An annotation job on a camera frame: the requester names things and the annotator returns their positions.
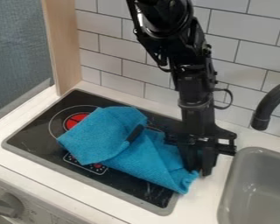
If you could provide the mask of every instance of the blue towel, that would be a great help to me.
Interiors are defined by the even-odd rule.
[[[143,130],[131,143],[127,138],[147,118],[136,108],[98,108],[58,138],[82,165],[102,163],[134,177],[185,194],[199,176],[184,166],[176,146],[165,144],[165,134]]]

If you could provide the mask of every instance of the faucet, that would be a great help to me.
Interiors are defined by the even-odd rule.
[[[270,116],[279,104],[280,84],[263,97],[253,114],[251,127],[255,130],[266,130],[270,122]]]

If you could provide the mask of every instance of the stovetop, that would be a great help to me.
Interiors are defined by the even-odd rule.
[[[98,107],[109,106],[127,105],[74,90],[7,138],[3,147],[155,214],[170,214],[178,198],[172,190],[102,164],[82,166],[57,143],[57,137],[91,115]],[[177,120],[140,110],[148,117],[151,129],[175,133],[181,130],[181,122]]]

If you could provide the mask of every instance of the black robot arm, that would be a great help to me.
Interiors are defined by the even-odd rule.
[[[235,154],[236,134],[215,124],[217,89],[211,46],[190,0],[127,0],[138,41],[160,69],[171,73],[179,91],[183,131],[167,133],[167,142],[176,144],[188,171],[210,175],[219,153]]]

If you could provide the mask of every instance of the gray sink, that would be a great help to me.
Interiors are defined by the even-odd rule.
[[[280,224],[280,153],[240,150],[218,209],[220,224]]]

